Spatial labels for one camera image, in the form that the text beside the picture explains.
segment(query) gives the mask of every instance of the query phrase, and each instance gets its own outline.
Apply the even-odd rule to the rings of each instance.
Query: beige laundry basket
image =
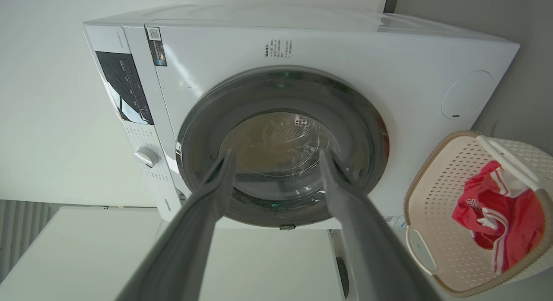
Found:
[[[545,215],[540,244],[499,276],[492,271],[492,251],[477,246],[470,232],[451,218],[464,183],[492,160],[534,190]],[[427,159],[405,197],[407,246],[417,264],[455,297],[518,281],[553,266],[552,196],[553,158],[545,152],[476,132],[453,133]]]

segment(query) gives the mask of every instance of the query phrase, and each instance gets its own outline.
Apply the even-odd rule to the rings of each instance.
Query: laundry basket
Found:
[[[498,161],[538,197],[545,216],[541,242],[501,275],[492,251],[451,218],[464,183]],[[553,266],[553,158],[529,144],[487,138],[472,131],[449,135],[420,169],[405,197],[407,247],[413,259],[454,297],[469,297]]]

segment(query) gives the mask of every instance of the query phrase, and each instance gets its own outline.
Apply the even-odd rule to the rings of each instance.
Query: qr code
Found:
[[[159,33],[158,27],[146,27],[146,30],[148,31],[148,39],[152,41],[162,40],[162,34]]]

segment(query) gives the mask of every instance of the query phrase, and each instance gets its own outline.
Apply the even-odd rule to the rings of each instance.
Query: basket handle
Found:
[[[415,254],[415,250],[413,250],[413,245],[411,244],[411,231],[418,234],[421,242],[423,242],[425,250],[428,252],[428,255],[430,256],[430,259],[432,259],[432,263],[437,267],[436,260],[434,260],[434,257],[432,256],[432,253],[430,252],[430,249],[428,248],[428,246],[427,246],[426,242],[424,241],[424,238],[421,235],[421,233],[419,232],[419,230],[417,230],[416,228],[411,228],[411,226],[408,225],[407,226],[407,234],[406,234],[405,238],[407,239],[407,249],[409,250],[409,253],[411,254],[411,257],[413,257],[413,260],[415,260],[415,262],[419,265],[419,267],[421,269],[423,269],[424,272],[426,272],[428,275],[434,275],[434,273],[432,271],[430,271],[430,269],[428,269],[424,265],[424,263],[421,262],[419,257]]]
[[[480,145],[488,151],[492,157],[501,164],[501,167],[515,175],[520,181],[531,188],[533,191],[542,189],[539,185],[539,177],[536,176],[526,165],[517,157],[500,145],[497,141],[491,140],[486,136],[476,137]]]

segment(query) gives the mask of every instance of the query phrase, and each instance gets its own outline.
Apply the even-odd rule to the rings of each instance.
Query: corrugated metal panel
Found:
[[[0,283],[56,211],[47,203],[0,200]]]

